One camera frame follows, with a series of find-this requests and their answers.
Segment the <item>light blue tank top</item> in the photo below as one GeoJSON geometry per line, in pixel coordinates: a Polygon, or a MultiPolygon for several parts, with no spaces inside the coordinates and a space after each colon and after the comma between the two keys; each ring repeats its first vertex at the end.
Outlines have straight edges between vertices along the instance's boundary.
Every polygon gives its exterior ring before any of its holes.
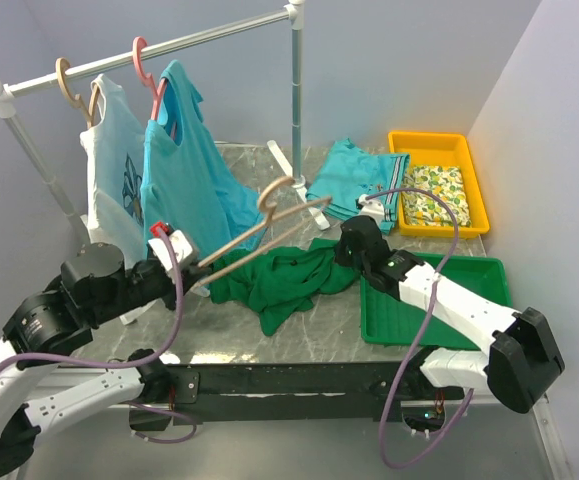
{"type": "MultiPolygon", "coordinates": [[[[172,61],[162,77],[167,87],[158,121],[149,120],[145,134],[140,188],[145,242],[149,228],[163,221],[190,235],[202,258],[262,220],[258,194],[229,171],[203,124],[202,97],[182,65],[172,61]]],[[[242,247],[255,248],[260,239],[242,247]]]]}

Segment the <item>folded teal shirt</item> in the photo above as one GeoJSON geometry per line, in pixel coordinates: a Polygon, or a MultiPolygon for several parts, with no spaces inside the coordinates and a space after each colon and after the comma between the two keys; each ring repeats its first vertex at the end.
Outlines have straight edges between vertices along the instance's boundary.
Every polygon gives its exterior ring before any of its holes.
{"type": "MultiPolygon", "coordinates": [[[[140,188],[144,239],[156,222],[191,236],[206,257],[262,220],[258,194],[234,178],[203,124],[202,97],[174,60],[162,74],[167,86],[158,121],[145,133],[140,188]]],[[[253,249],[262,233],[241,244],[253,249]]]]}
{"type": "MultiPolygon", "coordinates": [[[[348,138],[341,140],[331,147],[325,164],[307,191],[307,199],[331,195],[333,200],[325,212],[347,220],[358,215],[356,200],[360,195],[400,187],[409,159],[408,153],[371,155],[348,138]]],[[[397,193],[378,197],[385,206],[385,219],[380,224],[383,233],[389,233],[396,223],[398,197],[397,193]]]]}

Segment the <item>crumpled green fabric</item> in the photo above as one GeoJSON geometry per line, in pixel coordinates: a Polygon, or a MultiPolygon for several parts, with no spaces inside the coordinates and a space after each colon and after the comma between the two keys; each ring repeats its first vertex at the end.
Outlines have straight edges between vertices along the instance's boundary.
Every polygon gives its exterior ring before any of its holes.
{"type": "MultiPolygon", "coordinates": [[[[273,335],[293,313],[313,308],[311,297],[351,286],[359,272],[334,263],[333,240],[315,238],[309,250],[277,247],[211,284],[211,300],[242,302],[260,317],[262,333],[273,335]]],[[[250,252],[234,250],[214,262],[214,270],[250,252]]]]}

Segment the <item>white wall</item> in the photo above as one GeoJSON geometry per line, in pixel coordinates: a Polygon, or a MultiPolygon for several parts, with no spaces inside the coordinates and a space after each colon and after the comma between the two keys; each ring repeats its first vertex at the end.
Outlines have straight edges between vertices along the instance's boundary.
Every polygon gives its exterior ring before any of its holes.
{"type": "Polygon", "coordinates": [[[550,391],[579,478],[579,0],[543,0],[469,141],[516,307],[550,320],[566,370],[550,391]]]}
{"type": "MultiPolygon", "coordinates": [[[[21,0],[0,2],[0,78],[23,80],[51,71],[55,53],[21,0]]],[[[47,161],[66,180],[66,190],[85,209],[85,159],[80,115],[58,90],[42,100],[16,102],[47,161]]],[[[71,227],[40,176],[0,120],[0,334],[25,297],[42,290],[75,248],[71,227]]]]}
{"type": "MultiPolygon", "coordinates": [[[[72,64],[282,9],[287,0],[25,0],[72,64]]],[[[304,142],[351,136],[385,144],[389,130],[467,133],[540,0],[307,0],[304,142]]],[[[146,62],[178,58],[206,101],[217,139],[290,144],[287,22],[146,62]]],[[[135,112],[149,94],[131,67],[110,74],[135,112]]]]}

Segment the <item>green plastic bin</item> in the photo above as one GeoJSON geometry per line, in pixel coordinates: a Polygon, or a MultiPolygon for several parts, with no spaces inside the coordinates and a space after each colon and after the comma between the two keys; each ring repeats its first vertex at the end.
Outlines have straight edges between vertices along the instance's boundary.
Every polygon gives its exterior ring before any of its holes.
{"type": "MultiPolygon", "coordinates": [[[[416,253],[434,268],[443,255],[416,253]]],[[[507,277],[502,262],[485,257],[451,257],[442,275],[490,302],[511,306],[507,277]]],[[[398,302],[361,282],[362,338],[381,345],[411,345],[422,325],[425,312],[398,302]]],[[[437,345],[459,350],[478,350],[475,344],[449,325],[433,317],[420,345],[437,345]]]]}

